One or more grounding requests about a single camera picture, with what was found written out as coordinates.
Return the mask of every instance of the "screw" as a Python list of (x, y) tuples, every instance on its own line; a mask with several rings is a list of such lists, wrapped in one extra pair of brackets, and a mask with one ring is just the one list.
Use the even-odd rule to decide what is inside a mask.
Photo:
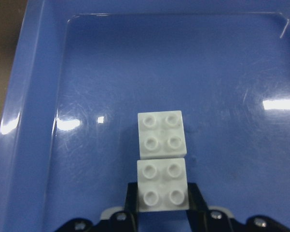
[(221, 219), (222, 218), (222, 213), (219, 211), (212, 211), (210, 215), (214, 219)]
[(81, 222), (76, 222), (75, 225), (74, 225), (74, 229), (76, 231), (82, 231), (86, 228), (86, 223), (84, 223), (83, 221)]
[(125, 213), (118, 213), (116, 215), (116, 219), (117, 219), (117, 221), (124, 221), (124, 220), (126, 220), (126, 214)]
[(267, 223), (265, 222), (265, 220), (261, 219), (259, 217), (254, 219), (254, 224), (258, 227), (266, 227), (267, 226)]

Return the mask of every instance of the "tray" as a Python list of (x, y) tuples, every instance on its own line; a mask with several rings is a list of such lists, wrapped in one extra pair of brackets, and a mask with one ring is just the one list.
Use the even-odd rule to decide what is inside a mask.
[[(290, 227), (290, 0), (30, 0), (0, 127), (0, 231), (123, 205), (137, 113), (167, 110), (209, 205)], [(184, 211), (139, 220), (190, 231)]]

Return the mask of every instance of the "white lego brick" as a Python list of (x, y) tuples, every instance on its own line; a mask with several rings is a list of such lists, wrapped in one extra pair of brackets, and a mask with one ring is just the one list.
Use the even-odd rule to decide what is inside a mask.
[(189, 209), (184, 158), (137, 161), (140, 212)]
[(181, 158), (187, 154), (181, 111), (138, 113), (140, 159)]

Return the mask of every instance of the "stacked lego bricks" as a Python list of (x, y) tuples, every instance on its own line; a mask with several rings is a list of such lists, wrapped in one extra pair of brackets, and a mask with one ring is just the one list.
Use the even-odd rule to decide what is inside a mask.
[(181, 111), (138, 114), (140, 212), (189, 209)]

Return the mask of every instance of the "lego stud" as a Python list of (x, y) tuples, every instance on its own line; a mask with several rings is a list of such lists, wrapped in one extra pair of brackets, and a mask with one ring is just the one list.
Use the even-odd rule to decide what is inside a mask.
[(144, 194), (143, 199), (147, 206), (155, 206), (158, 204), (159, 195), (155, 191), (148, 191)]
[(145, 178), (151, 180), (157, 175), (158, 171), (155, 166), (148, 164), (143, 168), (142, 173)]
[(177, 136), (173, 136), (170, 137), (167, 140), (167, 146), (173, 150), (177, 150), (178, 148), (180, 148), (181, 144), (182, 144), (182, 140), (181, 138), (177, 137)]
[(156, 119), (154, 116), (152, 115), (147, 115), (144, 119), (143, 119), (143, 124), (146, 128), (148, 129), (152, 129), (155, 127), (156, 125)]
[(177, 178), (181, 175), (182, 169), (179, 164), (172, 163), (167, 167), (167, 174), (172, 178)]
[(159, 141), (156, 138), (149, 137), (145, 140), (144, 146), (148, 151), (155, 151), (159, 148)]
[(179, 117), (176, 114), (170, 114), (165, 118), (165, 123), (169, 127), (175, 127), (178, 125)]
[(169, 199), (174, 205), (181, 205), (184, 202), (184, 193), (181, 190), (170, 192)]

